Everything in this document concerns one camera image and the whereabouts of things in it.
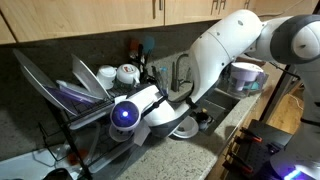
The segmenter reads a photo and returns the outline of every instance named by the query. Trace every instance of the faucet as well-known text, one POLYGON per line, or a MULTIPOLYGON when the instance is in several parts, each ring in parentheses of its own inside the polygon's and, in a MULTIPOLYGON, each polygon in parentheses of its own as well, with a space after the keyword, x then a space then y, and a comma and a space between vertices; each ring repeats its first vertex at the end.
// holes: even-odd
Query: faucet
POLYGON ((174 92, 178 92, 179 91, 179 86, 181 84, 183 84, 183 80, 179 80, 179 65, 180 65, 180 61, 182 58, 184 57, 189 57, 188 54, 181 54, 178 57, 177 60, 177 64, 175 64, 174 62, 172 62, 172 81, 171 81, 171 89, 174 92))

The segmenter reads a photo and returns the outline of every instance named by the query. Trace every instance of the backsplash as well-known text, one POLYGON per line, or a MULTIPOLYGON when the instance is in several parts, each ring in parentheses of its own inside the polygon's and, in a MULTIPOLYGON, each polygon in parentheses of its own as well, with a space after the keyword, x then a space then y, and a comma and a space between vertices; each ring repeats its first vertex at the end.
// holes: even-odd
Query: backsplash
MULTIPOLYGON (((152 65, 168 67, 170 85, 172 61, 176 61, 182 53, 187 53, 195 39, 214 23, 215 21, 210 21, 1 45, 0 161, 43 147, 38 122, 44 125, 48 133, 58 130, 44 98, 21 73, 19 63, 12 53, 14 48, 25 54, 53 81, 77 82, 72 74, 71 54, 78 56, 96 73, 101 65, 109 64, 117 67, 127 63, 130 39, 136 38, 142 41, 148 35, 155 39, 155 48, 148 67, 152 65)), ((180 63, 180 79, 186 77, 189 68, 189 63, 186 62, 188 61, 180 63)))

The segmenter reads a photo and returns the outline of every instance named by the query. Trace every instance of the countertop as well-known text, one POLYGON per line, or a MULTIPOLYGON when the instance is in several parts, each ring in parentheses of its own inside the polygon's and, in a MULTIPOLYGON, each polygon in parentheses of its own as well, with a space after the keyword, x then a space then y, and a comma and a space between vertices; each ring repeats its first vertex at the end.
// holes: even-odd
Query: countertop
POLYGON ((119 179, 204 179, 260 95, 240 100, 210 136, 198 132, 186 140, 160 140, 119 179))

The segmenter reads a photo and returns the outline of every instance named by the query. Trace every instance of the kitchen sink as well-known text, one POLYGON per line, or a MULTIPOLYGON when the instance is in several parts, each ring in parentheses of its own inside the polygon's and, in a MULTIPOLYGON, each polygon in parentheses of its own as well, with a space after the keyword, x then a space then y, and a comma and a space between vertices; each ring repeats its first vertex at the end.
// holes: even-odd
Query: kitchen sink
POLYGON ((207 135, 211 135, 239 101, 240 99, 235 98, 220 89, 215 89, 206 99, 202 100, 200 106, 195 110, 195 112, 200 112, 202 108, 205 108, 207 114, 213 118, 207 128, 200 131, 207 135))

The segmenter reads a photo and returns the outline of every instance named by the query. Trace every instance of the dish soap bottle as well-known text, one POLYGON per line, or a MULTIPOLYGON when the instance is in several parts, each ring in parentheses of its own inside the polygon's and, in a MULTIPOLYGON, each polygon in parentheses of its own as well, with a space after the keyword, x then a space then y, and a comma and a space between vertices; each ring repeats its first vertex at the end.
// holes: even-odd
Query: dish soap bottle
POLYGON ((168 85, 168 68, 161 67, 160 68, 161 75, 161 83, 160 83, 160 91, 163 96, 168 96, 169 94, 169 85, 168 85))

